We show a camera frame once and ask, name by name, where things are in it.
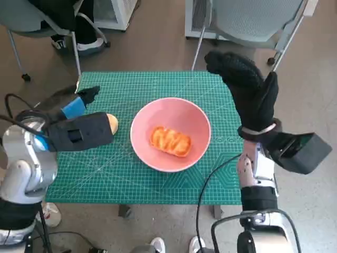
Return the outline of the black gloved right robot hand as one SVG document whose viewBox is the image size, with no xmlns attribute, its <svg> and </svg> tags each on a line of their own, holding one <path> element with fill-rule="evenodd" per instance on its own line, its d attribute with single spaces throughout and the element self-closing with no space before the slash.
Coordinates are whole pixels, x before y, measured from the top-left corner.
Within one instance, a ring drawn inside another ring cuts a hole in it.
<svg viewBox="0 0 337 253">
<path fill-rule="evenodd" d="M 252 60 L 233 52 L 210 51 L 204 59 L 206 69 L 219 75 L 229 88 L 241 126 L 260 132 L 273 123 L 279 92 L 275 72 L 263 77 Z"/>
</svg>

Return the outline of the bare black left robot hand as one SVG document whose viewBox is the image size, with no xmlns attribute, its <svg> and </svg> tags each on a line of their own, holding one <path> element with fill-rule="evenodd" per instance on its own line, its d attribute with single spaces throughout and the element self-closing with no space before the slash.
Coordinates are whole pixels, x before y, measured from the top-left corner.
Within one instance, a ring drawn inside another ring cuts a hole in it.
<svg viewBox="0 0 337 253">
<path fill-rule="evenodd" d="M 84 114 L 87 106 L 94 102 L 99 94 L 99 85 L 76 91 L 66 100 L 65 105 L 61 106 L 61 111 L 66 119 L 73 119 Z"/>
</svg>

